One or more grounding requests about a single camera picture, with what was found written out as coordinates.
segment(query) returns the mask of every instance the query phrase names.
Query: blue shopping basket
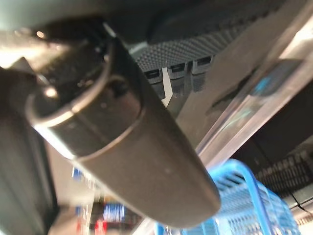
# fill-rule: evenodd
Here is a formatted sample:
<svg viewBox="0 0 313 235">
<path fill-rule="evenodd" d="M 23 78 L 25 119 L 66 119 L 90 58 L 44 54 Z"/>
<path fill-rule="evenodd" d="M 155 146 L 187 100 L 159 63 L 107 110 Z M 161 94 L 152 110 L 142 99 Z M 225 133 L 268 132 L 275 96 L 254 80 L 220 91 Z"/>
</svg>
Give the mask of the blue shopping basket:
<svg viewBox="0 0 313 235">
<path fill-rule="evenodd" d="M 219 189 L 221 208 L 199 226 L 180 230 L 181 235 L 301 235 L 288 205 L 258 182 L 245 164 L 228 160 L 209 173 Z M 156 224 L 156 235 L 164 234 Z"/>
</svg>

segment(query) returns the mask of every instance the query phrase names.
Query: blue plastic basket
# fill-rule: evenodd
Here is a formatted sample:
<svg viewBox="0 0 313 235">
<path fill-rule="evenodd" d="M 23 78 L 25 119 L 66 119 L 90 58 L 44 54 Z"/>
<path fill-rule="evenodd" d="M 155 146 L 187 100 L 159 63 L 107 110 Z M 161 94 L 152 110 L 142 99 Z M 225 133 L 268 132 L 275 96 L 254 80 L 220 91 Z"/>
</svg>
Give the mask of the blue plastic basket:
<svg viewBox="0 0 313 235">
<path fill-rule="evenodd" d="M 219 189 L 222 206 L 209 220 L 181 235 L 300 235 L 288 205 L 257 182 L 251 170 L 237 160 L 209 171 Z M 156 235 L 164 235 L 156 225 Z"/>
</svg>

